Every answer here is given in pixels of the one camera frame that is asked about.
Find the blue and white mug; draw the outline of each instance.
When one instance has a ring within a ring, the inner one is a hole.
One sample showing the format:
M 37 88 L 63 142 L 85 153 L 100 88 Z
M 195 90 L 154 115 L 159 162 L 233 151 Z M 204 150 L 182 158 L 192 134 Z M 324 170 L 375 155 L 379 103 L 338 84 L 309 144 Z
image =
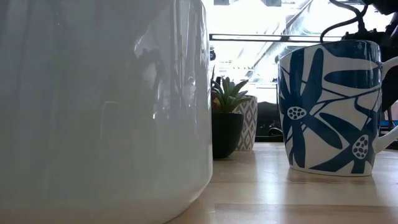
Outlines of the blue and white mug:
M 377 43 L 345 40 L 296 50 L 279 60 L 279 108 L 290 167 L 366 176 L 398 138 L 379 137 L 381 85 L 398 58 L 381 62 Z

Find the succulent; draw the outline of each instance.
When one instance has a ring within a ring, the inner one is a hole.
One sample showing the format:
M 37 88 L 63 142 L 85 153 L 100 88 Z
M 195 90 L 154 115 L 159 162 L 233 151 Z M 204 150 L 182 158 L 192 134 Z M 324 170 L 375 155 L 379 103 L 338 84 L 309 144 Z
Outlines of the succulent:
M 213 113 L 232 113 L 241 103 L 250 100 L 244 97 L 247 91 L 239 92 L 248 82 L 247 80 L 236 85 L 229 80 L 229 77 L 222 78 L 221 81 L 223 87 L 214 80 L 211 81 L 214 84 L 211 88 Z

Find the patterned pot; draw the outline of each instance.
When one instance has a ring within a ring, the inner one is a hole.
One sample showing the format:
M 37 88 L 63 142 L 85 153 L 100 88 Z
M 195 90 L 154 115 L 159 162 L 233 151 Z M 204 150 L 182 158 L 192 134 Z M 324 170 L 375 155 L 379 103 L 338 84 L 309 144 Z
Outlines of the patterned pot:
M 236 147 L 237 151 L 253 150 L 254 140 L 256 138 L 257 97 L 247 97 L 251 98 L 251 100 L 240 104 L 234 111 L 235 113 L 244 115 L 243 129 L 238 146 Z

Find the wooden surface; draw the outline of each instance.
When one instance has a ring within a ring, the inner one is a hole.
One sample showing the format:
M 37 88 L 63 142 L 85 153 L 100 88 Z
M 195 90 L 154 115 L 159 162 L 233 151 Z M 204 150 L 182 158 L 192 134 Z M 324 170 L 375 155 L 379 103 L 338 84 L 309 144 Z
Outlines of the wooden surface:
M 398 151 L 377 155 L 373 176 L 289 169 L 283 144 L 259 143 L 214 162 L 208 187 L 168 224 L 398 223 Z

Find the black cable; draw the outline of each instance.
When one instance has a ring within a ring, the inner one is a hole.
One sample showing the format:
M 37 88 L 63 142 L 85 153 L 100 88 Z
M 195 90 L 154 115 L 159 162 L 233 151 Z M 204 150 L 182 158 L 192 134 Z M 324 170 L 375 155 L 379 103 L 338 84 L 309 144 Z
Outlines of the black cable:
M 356 18 L 358 19 L 358 29 L 359 31 L 364 31 L 365 29 L 365 23 L 363 22 L 363 16 L 361 15 L 361 11 L 354 6 L 350 6 L 347 4 L 344 4 L 342 2 L 339 2 L 337 0 L 329 0 L 332 4 L 334 4 L 337 7 L 342 7 L 343 9 L 348 9 L 350 11 L 353 11 L 356 15 Z
M 363 22 L 363 16 L 365 16 L 365 14 L 366 14 L 367 11 L 368 11 L 368 6 L 365 6 L 365 7 L 363 8 L 362 12 L 359 12 L 359 13 L 360 13 L 359 18 L 360 18 L 360 20 L 362 20 L 362 22 Z M 347 25 L 353 24 L 354 22 L 359 22 L 358 16 L 356 16 L 355 18 L 352 18 L 352 19 L 350 19 L 350 20 L 348 20 L 348 21 L 340 22 L 340 23 L 338 23 L 338 24 L 335 24 L 335 25 L 333 25 L 333 26 L 331 26 L 331 27 L 325 29 L 325 30 L 322 32 L 321 37 L 320 37 L 321 43 L 323 43 L 323 38 L 325 37 L 325 35 L 326 35 L 329 31 L 331 31 L 331 30 L 333 30 L 333 29 L 336 29 L 336 28 L 339 28 L 339 27 L 343 27 L 343 26 L 347 26 Z

